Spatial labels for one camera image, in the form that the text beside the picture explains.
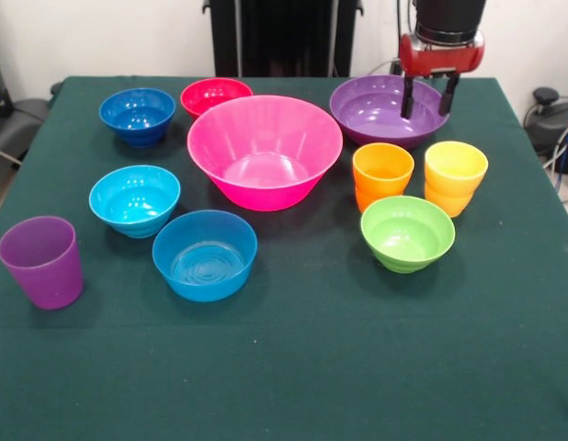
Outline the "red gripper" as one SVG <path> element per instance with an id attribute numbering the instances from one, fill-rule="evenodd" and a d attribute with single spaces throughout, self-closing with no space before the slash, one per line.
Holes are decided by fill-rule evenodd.
<path id="1" fill-rule="evenodd" d="M 423 42 L 415 34 L 403 34 L 399 49 L 399 58 L 405 74 L 401 117 L 403 119 L 412 117 L 414 106 L 414 78 L 412 76 L 432 76 L 434 74 L 450 74 L 438 108 L 439 115 L 448 115 L 460 81 L 460 74 L 476 70 L 483 55 L 482 32 L 477 32 L 472 41 L 456 46 L 433 45 Z"/>

